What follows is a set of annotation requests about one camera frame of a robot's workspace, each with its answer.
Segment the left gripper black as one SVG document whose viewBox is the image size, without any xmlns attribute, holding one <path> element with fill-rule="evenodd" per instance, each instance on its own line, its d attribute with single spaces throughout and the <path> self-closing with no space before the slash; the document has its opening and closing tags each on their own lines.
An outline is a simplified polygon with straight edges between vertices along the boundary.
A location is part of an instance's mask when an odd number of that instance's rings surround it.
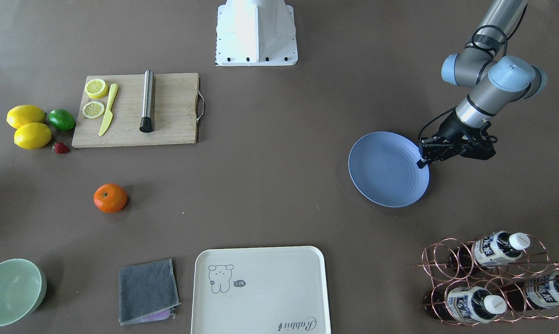
<svg viewBox="0 0 559 334">
<path fill-rule="evenodd" d="M 439 118 L 448 115 L 440 124 L 438 131 L 431 137 L 422 137 L 424 130 Z M 486 120 L 477 128 L 470 127 L 459 120 L 453 110 L 447 110 L 430 122 L 419 132 L 420 160 L 417 167 L 428 166 L 429 161 L 445 161 L 456 155 L 477 160 L 489 160 L 495 154 L 496 136 L 489 135 L 491 123 Z"/>
</svg>

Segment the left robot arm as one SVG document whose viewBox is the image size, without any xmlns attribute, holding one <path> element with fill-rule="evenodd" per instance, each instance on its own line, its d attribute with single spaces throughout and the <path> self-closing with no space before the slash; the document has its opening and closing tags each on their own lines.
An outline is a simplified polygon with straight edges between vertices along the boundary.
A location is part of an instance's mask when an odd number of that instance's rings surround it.
<svg viewBox="0 0 559 334">
<path fill-rule="evenodd" d="M 441 78 L 470 88 L 457 106 L 443 112 L 444 121 L 430 137 L 419 135 L 419 168 L 456 155 L 488 160 L 496 137 L 491 120 L 510 102 L 529 99 L 545 88 L 547 75 L 523 59 L 507 55 L 508 41 L 527 8 L 525 0 L 495 0 L 464 50 L 445 59 Z"/>
</svg>

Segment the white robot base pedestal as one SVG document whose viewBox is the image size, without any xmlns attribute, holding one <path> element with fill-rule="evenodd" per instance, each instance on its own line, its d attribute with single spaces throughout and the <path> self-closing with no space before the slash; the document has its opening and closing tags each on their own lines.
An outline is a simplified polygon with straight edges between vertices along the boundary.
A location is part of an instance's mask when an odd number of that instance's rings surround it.
<svg viewBox="0 0 559 334">
<path fill-rule="evenodd" d="M 290 66 L 299 60 L 294 8 L 283 0 L 228 0 L 217 9 L 217 66 Z"/>
</svg>

